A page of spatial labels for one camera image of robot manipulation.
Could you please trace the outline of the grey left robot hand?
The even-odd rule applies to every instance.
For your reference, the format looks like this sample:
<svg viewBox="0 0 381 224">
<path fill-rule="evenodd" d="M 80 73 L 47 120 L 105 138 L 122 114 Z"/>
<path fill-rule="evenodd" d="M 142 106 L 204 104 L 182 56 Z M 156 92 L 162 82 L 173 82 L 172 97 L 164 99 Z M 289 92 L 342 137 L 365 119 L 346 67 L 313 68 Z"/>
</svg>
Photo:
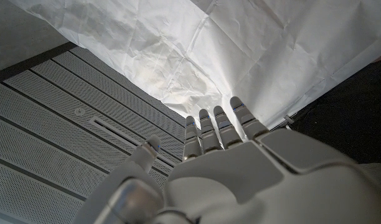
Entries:
<svg viewBox="0 0 381 224">
<path fill-rule="evenodd" d="M 151 136 L 87 198 L 75 223 L 381 223 L 381 187 L 352 159 L 288 129 L 269 131 L 237 97 L 242 140 L 220 106 L 186 118 L 182 162 L 163 188 Z"/>
</svg>

